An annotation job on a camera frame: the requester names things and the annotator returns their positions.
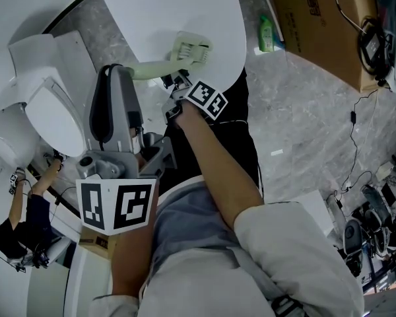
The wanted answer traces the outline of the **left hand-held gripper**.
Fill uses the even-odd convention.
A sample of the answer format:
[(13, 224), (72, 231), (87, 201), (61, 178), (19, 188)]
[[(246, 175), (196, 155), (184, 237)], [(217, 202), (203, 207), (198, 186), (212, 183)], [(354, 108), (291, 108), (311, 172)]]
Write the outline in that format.
[(144, 139), (152, 156), (140, 167), (133, 152), (143, 146), (143, 116), (131, 70), (103, 66), (85, 106), (88, 151), (77, 164), (84, 226), (113, 236), (148, 225), (157, 180), (177, 165), (168, 137), (147, 133)]

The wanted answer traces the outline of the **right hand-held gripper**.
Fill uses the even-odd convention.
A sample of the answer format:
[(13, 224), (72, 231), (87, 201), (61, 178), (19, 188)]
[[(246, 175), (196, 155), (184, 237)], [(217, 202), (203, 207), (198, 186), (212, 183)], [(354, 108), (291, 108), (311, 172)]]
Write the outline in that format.
[(182, 113), (182, 104), (186, 100), (196, 106), (205, 118), (215, 121), (228, 105), (226, 97), (206, 81), (189, 80), (189, 73), (181, 70), (162, 78), (164, 86), (170, 92), (168, 101), (162, 107), (166, 125), (171, 125)]

